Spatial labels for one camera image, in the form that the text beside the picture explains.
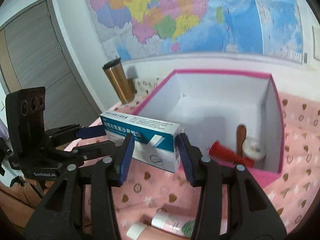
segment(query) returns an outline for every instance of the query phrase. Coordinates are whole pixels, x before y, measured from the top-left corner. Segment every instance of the tube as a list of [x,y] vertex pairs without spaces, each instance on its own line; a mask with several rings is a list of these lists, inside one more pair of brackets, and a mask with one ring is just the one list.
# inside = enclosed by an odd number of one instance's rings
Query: tube
[[195,226],[195,219],[159,211],[152,219],[151,225],[169,233],[190,238]]
[[185,240],[185,238],[169,234],[157,228],[135,222],[127,231],[132,240]]

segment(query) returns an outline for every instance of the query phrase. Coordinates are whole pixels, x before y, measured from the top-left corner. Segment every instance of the door frame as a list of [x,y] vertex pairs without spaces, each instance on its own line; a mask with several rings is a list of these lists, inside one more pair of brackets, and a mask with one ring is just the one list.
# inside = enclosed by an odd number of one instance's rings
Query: door frame
[[[57,20],[55,11],[54,11],[52,0],[38,0],[38,1],[28,5],[27,7],[25,7],[24,9],[22,9],[18,13],[16,13],[14,16],[12,16],[10,19],[8,19],[3,25],[1,25],[0,26],[0,31],[2,29],[4,29],[10,22],[12,22],[19,15],[21,15],[22,13],[28,11],[30,8],[36,6],[39,3],[42,3],[44,1],[46,1],[46,3],[47,3],[48,14],[49,14],[49,17],[51,19],[51,24],[52,24],[52,27],[53,27],[53,31],[54,31],[54,33],[56,35],[58,43],[61,46],[62,54],[63,54],[63,56],[64,56],[64,58],[65,58],[65,60],[67,62],[67,65],[68,65],[71,73],[73,74],[76,82],[78,83],[80,89],[82,90],[84,96],[87,98],[89,104],[91,105],[92,109],[99,116],[99,114],[101,113],[101,110],[98,107],[97,103],[94,101],[92,95],[90,94],[89,90],[87,89],[87,86],[84,84],[84,81],[81,78],[81,75],[79,74],[75,63],[73,62],[73,59],[72,59],[72,57],[70,55],[68,47],[67,47],[67,45],[65,43],[65,40],[64,40],[64,38],[62,36],[61,29],[60,29],[60,26],[59,26],[59,23],[58,23],[58,20]],[[4,79],[4,75],[3,75],[3,72],[2,72],[1,65],[0,65],[0,70],[1,70],[0,83],[1,83],[1,85],[3,87],[3,89],[4,89],[5,94],[7,95],[7,94],[10,93],[10,90],[8,88],[8,85],[7,85],[6,81],[5,81],[5,79]]]

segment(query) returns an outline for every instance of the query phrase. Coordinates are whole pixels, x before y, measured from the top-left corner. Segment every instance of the gold tumbler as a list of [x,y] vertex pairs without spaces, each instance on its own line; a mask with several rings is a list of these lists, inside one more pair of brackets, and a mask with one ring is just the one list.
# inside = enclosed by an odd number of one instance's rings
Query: gold tumbler
[[130,103],[134,99],[134,93],[124,74],[121,58],[106,63],[103,68],[123,104]]

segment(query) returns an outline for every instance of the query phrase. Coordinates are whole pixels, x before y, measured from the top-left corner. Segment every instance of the metal screw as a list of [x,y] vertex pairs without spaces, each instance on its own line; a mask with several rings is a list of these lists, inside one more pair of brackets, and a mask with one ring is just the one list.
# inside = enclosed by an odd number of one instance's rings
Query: metal screw
[[237,168],[238,171],[244,171],[245,170],[245,167],[242,164],[238,164],[236,168]]
[[105,157],[102,160],[104,163],[111,163],[112,162],[112,158],[111,157]]
[[202,156],[201,157],[201,161],[203,161],[204,163],[208,163],[211,161],[210,157],[209,156]]
[[68,167],[67,167],[67,170],[68,171],[74,171],[76,169],[76,167],[77,166],[75,164],[69,164]]

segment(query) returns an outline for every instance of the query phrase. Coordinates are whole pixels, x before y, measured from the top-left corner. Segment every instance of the medicine box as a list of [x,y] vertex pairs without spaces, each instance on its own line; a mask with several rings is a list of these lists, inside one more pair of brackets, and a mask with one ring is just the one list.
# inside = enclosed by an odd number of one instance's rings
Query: medicine box
[[110,110],[100,117],[109,140],[116,146],[123,143],[128,133],[134,135],[133,158],[169,172],[178,169],[180,156],[174,145],[175,136],[181,132],[178,123]]

